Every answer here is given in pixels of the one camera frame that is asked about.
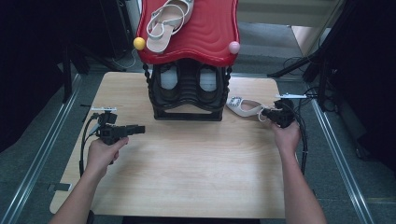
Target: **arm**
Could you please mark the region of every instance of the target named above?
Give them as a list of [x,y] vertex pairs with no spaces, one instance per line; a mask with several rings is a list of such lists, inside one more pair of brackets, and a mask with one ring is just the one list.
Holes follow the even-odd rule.
[[288,223],[326,223],[326,217],[314,193],[305,181],[295,157],[300,141],[300,128],[293,122],[285,129],[274,123],[276,145],[282,162],[285,196],[285,216]]
[[93,196],[107,166],[118,158],[120,148],[127,143],[128,138],[122,138],[112,146],[99,139],[92,141],[84,174],[49,223],[87,222]]

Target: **forearm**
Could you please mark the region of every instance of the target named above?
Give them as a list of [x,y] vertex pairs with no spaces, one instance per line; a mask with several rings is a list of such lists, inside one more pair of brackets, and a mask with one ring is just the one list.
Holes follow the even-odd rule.
[[86,223],[99,181],[84,173],[50,223]]
[[283,156],[285,215],[288,223],[326,223],[326,218],[293,156]]

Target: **white sandal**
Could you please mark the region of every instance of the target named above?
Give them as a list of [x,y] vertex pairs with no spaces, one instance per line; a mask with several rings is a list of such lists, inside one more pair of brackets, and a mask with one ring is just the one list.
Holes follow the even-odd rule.
[[168,0],[151,14],[147,26],[147,47],[155,53],[163,53],[170,38],[186,24],[191,17],[194,0]]
[[233,96],[232,98],[227,99],[226,105],[235,114],[241,117],[259,116],[260,121],[264,121],[261,119],[262,111],[264,108],[268,108],[266,105],[257,101],[245,100],[239,96]]

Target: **wooden table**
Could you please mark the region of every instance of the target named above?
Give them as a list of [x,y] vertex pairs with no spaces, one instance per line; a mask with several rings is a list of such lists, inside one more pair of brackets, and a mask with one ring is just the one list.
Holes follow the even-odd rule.
[[[278,93],[275,81],[267,78],[232,77],[229,87],[229,97],[266,105],[273,105]],[[156,120],[146,78],[133,73],[107,73],[92,105],[115,106],[116,125],[146,126],[146,133],[130,136],[119,159],[109,166],[93,200],[95,214],[284,217],[280,158],[268,122],[238,117],[227,107],[222,121]],[[79,179],[82,131],[61,180],[73,186]],[[87,142],[85,152],[95,138]],[[52,213],[69,193],[55,193]]]

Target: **gray carpet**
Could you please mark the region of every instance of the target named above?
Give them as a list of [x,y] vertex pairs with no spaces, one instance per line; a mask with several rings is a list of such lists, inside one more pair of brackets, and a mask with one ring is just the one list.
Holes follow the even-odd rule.
[[[241,52],[233,66],[233,76],[264,77],[291,63],[288,58],[301,57],[291,29],[287,26],[241,23]],[[133,63],[127,55],[118,61],[125,66]],[[30,192],[17,223],[47,223],[52,214],[50,202],[54,195],[47,190],[49,184],[58,183],[62,177],[72,149],[83,125],[83,119],[98,90],[107,68],[90,61],[92,69],[88,75],[79,75],[81,88],[73,103],[46,163]],[[142,72],[141,62],[127,70]],[[304,69],[293,71],[276,82],[281,93],[302,94],[306,84],[301,74]],[[63,89],[60,89],[40,114],[33,120],[21,139],[0,153],[0,217],[6,213],[16,189],[28,172],[35,154],[41,146],[50,125],[62,106]],[[357,158],[355,148],[343,122],[335,113],[326,113],[331,121],[338,143],[376,223],[392,223],[396,220],[396,183],[393,173],[377,161],[362,161]],[[346,184],[340,175],[326,136],[318,122],[311,104],[302,109],[308,136],[308,157],[305,168],[306,179],[317,194],[329,223],[360,223],[350,200]],[[96,216],[95,223],[121,223],[122,217]],[[283,219],[262,219],[261,223],[285,223]]]

